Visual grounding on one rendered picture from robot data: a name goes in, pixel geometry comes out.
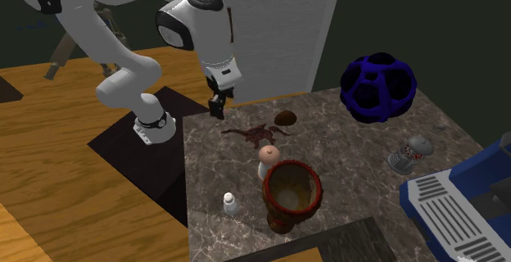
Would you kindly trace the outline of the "dark red dinosaur figure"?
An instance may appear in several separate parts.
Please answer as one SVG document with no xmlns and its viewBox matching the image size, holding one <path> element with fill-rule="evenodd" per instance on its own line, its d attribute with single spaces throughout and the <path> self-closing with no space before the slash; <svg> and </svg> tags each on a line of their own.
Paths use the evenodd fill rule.
<svg viewBox="0 0 511 262">
<path fill-rule="evenodd" d="M 277 126 L 269 126 L 266 128 L 266 124 L 261 124 L 259 126 L 256 126 L 254 128 L 248 129 L 248 130 L 240 130 L 240 129 L 227 129 L 224 131 L 221 131 L 222 134 L 225 133 L 237 133 L 242 135 L 245 138 L 246 142 L 252 142 L 255 149 L 258 149 L 260 147 L 260 141 L 265 139 L 267 140 L 271 145 L 274 145 L 276 143 L 276 139 L 273 137 L 274 133 L 280 133 L 283 136 L 291 136 L 291 133 L 285 133 L 283 132 L 279 127 Z"/>
</svg>

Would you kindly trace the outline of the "white bottle with pink cap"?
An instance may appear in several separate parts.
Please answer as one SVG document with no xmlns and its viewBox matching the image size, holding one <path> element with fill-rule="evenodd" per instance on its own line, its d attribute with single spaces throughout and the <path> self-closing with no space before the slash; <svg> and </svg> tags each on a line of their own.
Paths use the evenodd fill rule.
<svg viewBox="0 0 511 262">
<path fill-rule="evenodd" d="M 260 163 L 257 174 L 261 180 L 265 179 L 268 170 L 279 161 L 280 155 L 280 150 L 273 145 L 264 146 L 259 150 Z"/>
</svg>

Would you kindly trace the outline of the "white door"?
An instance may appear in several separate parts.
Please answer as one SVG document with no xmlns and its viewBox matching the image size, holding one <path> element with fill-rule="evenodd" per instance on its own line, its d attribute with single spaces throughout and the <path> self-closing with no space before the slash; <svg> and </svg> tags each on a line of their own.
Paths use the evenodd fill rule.
<svg viewBox="0 0 511 262">
<path fill-rule="evenodd" d="M 309 92 L 337 0 L 224 0 L 242 81 L 234 103 Z"/>
</svg>

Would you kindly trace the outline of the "brown oval object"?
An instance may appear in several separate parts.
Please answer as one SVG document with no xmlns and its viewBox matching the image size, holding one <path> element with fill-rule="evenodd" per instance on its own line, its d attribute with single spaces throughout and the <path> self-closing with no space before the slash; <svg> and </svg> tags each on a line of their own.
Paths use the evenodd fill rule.
<svg viewBox="0 0 511 262">
<path fill-rule="evenodd" d="M 297 116 L 293 111 L 281 111 L 274 118 L 278 126 L 291 126 L 297 122 Z"/>
</svg>

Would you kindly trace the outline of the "small white salt shaker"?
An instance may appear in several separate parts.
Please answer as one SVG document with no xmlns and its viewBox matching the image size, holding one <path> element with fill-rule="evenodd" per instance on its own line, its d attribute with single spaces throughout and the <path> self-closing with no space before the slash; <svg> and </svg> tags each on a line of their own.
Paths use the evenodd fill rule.
<svg viewBox="0 0 511 262">
<path fill-rule="evenodd" d="M 235 215 L 239 210 L 239 204 L 231 192 L 224 194 L 224 212 L 227 215 Z"/>
</svg>

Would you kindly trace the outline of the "wooden easel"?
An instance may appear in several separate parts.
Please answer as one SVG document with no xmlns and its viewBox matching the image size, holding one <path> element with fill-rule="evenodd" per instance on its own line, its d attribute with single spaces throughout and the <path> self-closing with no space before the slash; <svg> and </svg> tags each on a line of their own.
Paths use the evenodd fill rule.
<svg viewBox="0 0 511 262">
<path fill-rule="evenodd" d="M 102 18 L 102 20 L 106 23 L 108 29 L 118 38 L 118 40 L 127 48 L 130 48 L 128 44 L 128 40 L 125 35 L 120 31 L 119 27 L 115 23 L 113 19 L 112 12 L 109 8 L 106 7 L 105 4 L 95 2 L 94 9 L 96 13 Z M 74 51 L 76 47 L 75 41 L 69 36 L 67 32 L 61 38 L 61 41 L 58 43 L 55 51 L 50 57 L 51 65 L 47 73 L 44 75 L 45 79 L 53 80 L 57 71 L 66 64 L 69 60 L 71 53 Z"/>
</svg>

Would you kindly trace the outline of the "blue lattice ball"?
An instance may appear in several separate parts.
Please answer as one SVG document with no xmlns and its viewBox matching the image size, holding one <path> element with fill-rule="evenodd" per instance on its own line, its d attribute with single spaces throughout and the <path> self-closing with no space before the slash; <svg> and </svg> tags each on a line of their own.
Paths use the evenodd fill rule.
<svg viewBox="0 0 511 262">
<path fill-rule="evenodd" d="M 417 80 L 412 69 L 386 52 L 352 61 L 340 79 L 340 99 L 365 124 L 403 115 L 413 104 Z"/>
</svg>

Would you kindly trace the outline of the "dark robot stand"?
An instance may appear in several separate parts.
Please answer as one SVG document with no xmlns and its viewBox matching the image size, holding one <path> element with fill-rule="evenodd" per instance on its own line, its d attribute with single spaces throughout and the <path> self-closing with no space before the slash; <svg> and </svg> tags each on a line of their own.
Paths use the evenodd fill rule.
<svg viewBox="0 0 511 262">
<path fill-rule="evenodd" d="M 161 105 L 176 119 L 176 133 L 167 142 L 146 145 L 134 132 L 128 113 L 88 145 L 159 206 L 188 225 L 183 145 L 183 117 L 208 109 L 171 88 L 156 92 Z"/>
</svg>

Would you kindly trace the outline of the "grey and red grinder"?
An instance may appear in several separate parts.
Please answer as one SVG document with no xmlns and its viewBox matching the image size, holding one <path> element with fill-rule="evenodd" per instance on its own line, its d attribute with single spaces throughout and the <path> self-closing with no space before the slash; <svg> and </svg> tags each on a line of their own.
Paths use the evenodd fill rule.
<svg viewBox="0 0 511 262">
<path fill-rule="evenodd" d="M 430 156 L 434 152 L 434 146 L 430 142 L 430 139 L 446 128 L 447 126 L 445 124 L 439 124 L 436 130 L 427 138 L 421 135 L 410 137 L 404 146 L 387 157 L 388 166 L 398 174 L 411 174 L 416 165 L 426 156 Z"/>
</svg>

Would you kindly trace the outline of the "brown vase with red rim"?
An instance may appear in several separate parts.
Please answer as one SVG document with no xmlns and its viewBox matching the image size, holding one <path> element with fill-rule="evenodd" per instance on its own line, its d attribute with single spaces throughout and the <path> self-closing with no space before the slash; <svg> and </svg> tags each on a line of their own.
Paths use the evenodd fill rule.
<svg viewBox="0 0 511 262">
<path fill-rule="evenodd" d="M 270 229 L 286 234 L 316 213 L 323 200 L 323 187 L 319 176 L 307 164 L 282 160 L 265 175 L 262 198 Z"/>
</svg>

